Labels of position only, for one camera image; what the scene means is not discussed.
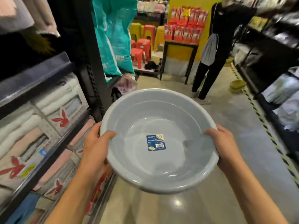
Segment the gray floor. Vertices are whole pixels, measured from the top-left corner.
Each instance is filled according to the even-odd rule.
[[[204,108],[215,122],[234,134],[245,161],[288,221],[299,223],[299,190],[246,96],[229,93],[228,86],[235,79],[230,68],[223,68],[208,94],[212,105]],[[167,88],[186,95],[190,92],[190,85],[174,80],[177,78],[166,75],[162,81],[141,76],[138,89]],[[176,195],[145,193],[118,178],[100,222],[114,223],[239,224],[246,221],[229,183],[217,167],[205,181]]]

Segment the red plastic stool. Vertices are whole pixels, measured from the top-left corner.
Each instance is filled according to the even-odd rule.
[[[144,55],[143,55],[143,50],[142,49],[137,49],[137,48],[132,48],[131,49],[131,58],[132,61],[137,60],[138,63],[138,69],[141,69],[141,59],[143,60],[143,63],[145,64],[145,60],[144,60]]]
[[[145,59],[147,61],[150,61],[150,58],[152,57],[152,49],[150,46],[150,40],[148,39],[138,39],[138,41],[135,43],[136,48],[143,49],[145,52]]]
[[[152,43],[152,49],[155,44],[155,26],[154,25],[144,25],[143,38],[150,37]]]
[[[131,48],[135,48],[135,41],[131,40]]]

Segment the plastic basin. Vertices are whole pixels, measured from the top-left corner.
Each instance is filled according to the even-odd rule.
[[[216,129],[211,116],[191,98],[146,89],[115,101],[100,135],[117,133],[107,159],[120,177],[147,192],[172,194],[196,185],[217,164],[213,141],[202,134],[210,127]]]

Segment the hazard stripe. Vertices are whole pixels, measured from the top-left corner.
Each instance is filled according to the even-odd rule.
[[[231,67],[232,71],[234,72],[236,78],[239,79],[239,76],[237,75],[237,72],[238,72],[238,71],[237,71],[236,67],[235,67],[233,64],[231,64],[230,67]],[[283,154],[283,152],[280,150],[279,146],[278,146],[277,143],[275,142],[275,139],[274,139],[274,137],[271,135],[271,133],[270,133],[270,131],[269,131],[269,128],[266,126],[266,122],[263,120],[263,118],[262,118],[261,114],[259,113],[258,109],[255,107],[255,104],[253,103],[253,100],[252,100],[251,96],[249,95],[249,93],[247,92],[247,90],[246,90],[246,89],[243,89],[243,93],[247,96],[247,98],[248,98],[250,104],[252,105],[252,108],[254,109],[254,111],[255,111],[255,113],[257,114],[257,116],[258,116],[260,122],[262,123],[263,128],[265,129],[266,133],[268,134],[268,136],[269,136],[270,140],[272,141],[274,147],[275,147],[276,150],[279,152],[280,157],[281,157],[283,163],[285,164],[285,166],[286,166],[286,168],[288,169],[290,175],[292,176],[292,178],[293,178],[293,180],[294,180],[294,182],[295,182],[297,188],[299,189],[299,180],[298,180],[298,178],[296,177],[295,173],[293,172],[291,166],[289,165],[289,162],[286,161],[286,156]]]

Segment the white shoe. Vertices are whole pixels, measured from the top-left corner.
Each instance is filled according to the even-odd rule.
[[[200,105],[210,105],[211,104],[211,101],[208,100],[208,99],[199,99],[199,98],[195,98],[194,99],[197,103],[199,103]]]
[[[198,97],[199,95],[199,91],[197,90],[196,92],[191,92],[191,94],[189,95],[190,98],[194,98],[194,97]]]

